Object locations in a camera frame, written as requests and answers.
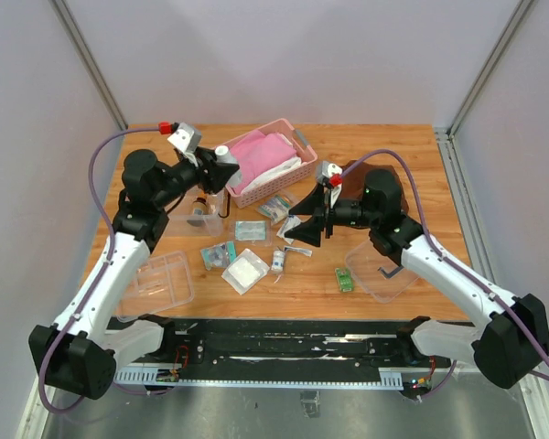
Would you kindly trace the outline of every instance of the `clear plastic container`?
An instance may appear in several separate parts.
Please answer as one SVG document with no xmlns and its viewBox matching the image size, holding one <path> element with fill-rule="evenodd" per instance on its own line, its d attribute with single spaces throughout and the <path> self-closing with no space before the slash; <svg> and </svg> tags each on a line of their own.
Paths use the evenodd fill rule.
<svg viewBox="0 0 549 439">
<path fill-rule="evenodd" d="M 121 322 L 136 320 L 193 300 L 193 283 L 184 252 L 149 259 L 136 272 L 116 309 Z"/>
<path fill-rule="evenodd" d="M 419 276 L 382 256 L 370 241 L 346 254 L 346 267 L 363 290 L 384 304 L 393 300 Z"/>
<path fill-rule="evenodd" d="M 223 221 L 220 218 L 223 193 L 222 190 L 217 195 L 204 195 L 201 189 L 191 189 L 178 207 L 169 214 L 169 222 L 163 236 L 220 236 L 223 232 Z M 192 214 L 191 205 L 198 197 L 206 199 L 208 212 L 205 215 Z"/>
</svg>

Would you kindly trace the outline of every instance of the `robotic arm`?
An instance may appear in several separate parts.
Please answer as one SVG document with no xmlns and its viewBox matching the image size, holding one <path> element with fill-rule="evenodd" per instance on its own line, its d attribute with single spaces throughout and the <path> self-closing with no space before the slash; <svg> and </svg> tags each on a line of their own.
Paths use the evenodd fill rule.
<svg viewBox="0 0 549 439">
<path fill-rule="evenodd" d="M 105 330 L 134 274 L 167 226 L 166 207 L 176 199 L 180 202 L 195 186 L 207 193 L 219 192 L 240 167 L 198 147 L 201 135 L 194 127 L 174 123 L 170 131 L 173 134 L 168 140 L 175 146 L 179 161 L 166 165 L 145 149 L 125 158 L 124 190 L 113 218 L 114 246 L 108 238 L 100 259 L 71 303 L 50 327 L 36 326 L 29 337 L 39 372 L 59 332 L 72 322 L 48 358 L 48 385 L 95 400 L 106 393 L 118 369 L 144 354 L 159 361 L 172 360 L 166 356 L 174 355 L 178 341 L 171 319 L 142 316 L 113 335 L 105 335 Z M 101 275 L 106 263 L 108 267 Z"/>
<path fill-rule="evenodd" d="M 311 218 L 289 230 L 285 236 L 319 247 L 321 233 L 333 234 L 334 225 L 370 230 L 374 248 L 398 266 L 426 279 L 459 306 L 474 324 L 463 327 L 417 317 L 402 327 L 397 336 L 403 354 L 414 364 L 426 356 L 459 359 L 475 364 L 492 383 L 509 389 L 541 362 L 540 355 L 500 304 L 507 305 L 534 335 L 549 355 L 549 328 L 543 303 L 532 294 L 516 297 L 456 259 L 431 236 L 430 245 L 421 224 L 401 208 L 402 188 L 398 178 L 386 169 L 367 173 L 361 199 L 339 198 L 339 166 L 323 162 L 315 189 L 289 214 Z M 485 294 L 470 275 L 494 294 Z"/>
</svg>

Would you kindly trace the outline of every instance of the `wooden table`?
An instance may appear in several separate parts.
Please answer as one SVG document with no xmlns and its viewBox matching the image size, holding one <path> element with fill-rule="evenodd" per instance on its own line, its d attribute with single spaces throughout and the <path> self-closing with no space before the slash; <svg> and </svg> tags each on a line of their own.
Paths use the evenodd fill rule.
<svg viewBox="0 0 549 439">
<path fill-rule="evenodd" d="M 197 125 L 203 133 L 201 145 L 214 146 L 237 135 L 252 130 L 256 125 Z M 428 125 L 299 125 L 318 154 L 340 166 L 377 148 L 390 148 L 401 155 L 411 167 L 425 214 L 432 233 L 459 259 L 468 262 L 466 247 L 458 224 L 458 217 L 450 196 L 449 186 L 437 150 L 433 130 Z M 138 148 L 154 150 L 159 160 L 169 164 L 175 155 L 166 137 L 160 134 L 131 134 L 124 146 L 113 175 L 105 208 L 112 217 L 117 208 L 122 163 L 127 154 Z M 394 159 L 388 155 L 374 157 L 370 163 L 394 165 L 404 184 L 410 214 L 418 220 L 414 199 L 408 180 Z M 313 177 L 306 178 L 289 191 L 299 198 L 315 186 Z M 253 206 L 238 210 L 231 204 L 231 216 L 225 220 L 228 229 L 231 218 L 263 220 Z M 92 268 L 105 244 L 107 230 L 100 222 L 91 249 L 88 267 Z M 266 276 L 245 295 L 239 295 L 223 279 L 222 270 L 206 271 L 199 250 L 226 241 L 227 232 L 221 237 L 168 237 L 164 236 L 154 255 L 181 250 L 188 256 L 195 298 L 189 304 L 161 313 L 164 316 L 191 317 L 276 317 L 276 318 L 338 318 L 338 319 L 409 319 L 415 316 L 431 316 L 439 319 L 466 319 L 465 315 L 424 280 L 417 280 L 389 304 L 376 302 L 359 286 L 352 293 L 340 293 L 334 269 L 345 265 L 347 252 L 367 239 L 367 231 L 337 227 L 334 236 L 322 240 L 321 248 L 313 248 L 313 256 L 307 258 L 292 254 L 285 265 L 285 275 L 273 284 L 273 277 Z M 250 246 L 268 264 L 272 261 L 273 248 L 283 245 L 273 237 L 269 247 Z M 244 246 L 236 243 L 240 253 Z"/>
</svg>

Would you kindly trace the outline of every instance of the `gray wall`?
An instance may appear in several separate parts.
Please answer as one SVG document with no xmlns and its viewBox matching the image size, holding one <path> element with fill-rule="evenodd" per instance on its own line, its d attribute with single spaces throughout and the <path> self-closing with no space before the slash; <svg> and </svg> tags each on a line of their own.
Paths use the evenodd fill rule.
<svg viewBox="0 0 549 439">
<path fill-rule="evenodd" d="M 130 123 L 447 126 L 518 0 L 68 3 Z"/>
<path fill-rule="evenodd" d="M 88 159 L 114 130 L 48 1 L 0 1 L 0 439 L 36 376 L 28 334 L 77 290 L 97 220 Z"/>
<path fill-rule="evenodd" d="M 549 316 L 549 0 L 538 2 L 457 139 L 503 286 Z"/>
</svg>

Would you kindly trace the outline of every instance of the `plastic container lid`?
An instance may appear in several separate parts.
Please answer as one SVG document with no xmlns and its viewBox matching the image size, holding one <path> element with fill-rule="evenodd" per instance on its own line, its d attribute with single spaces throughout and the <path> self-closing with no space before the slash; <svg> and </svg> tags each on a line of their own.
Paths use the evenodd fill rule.
<svg viewBox="0 0 549 439">
<path fill-rule="evenodd" d="M 144 314 L 184 305 L 193 300 L 193 283 L 184 252 L 173 252 L 149 259 L 136 272 L 116 309 L 121 322 Z"/>
<path fill-rule="evenodd" d="M 346 267 L 366 293 L 384 304 L 419 278 L 378 253 L 370 241 L 363 242 L 346 254 Z"/>
</svg>

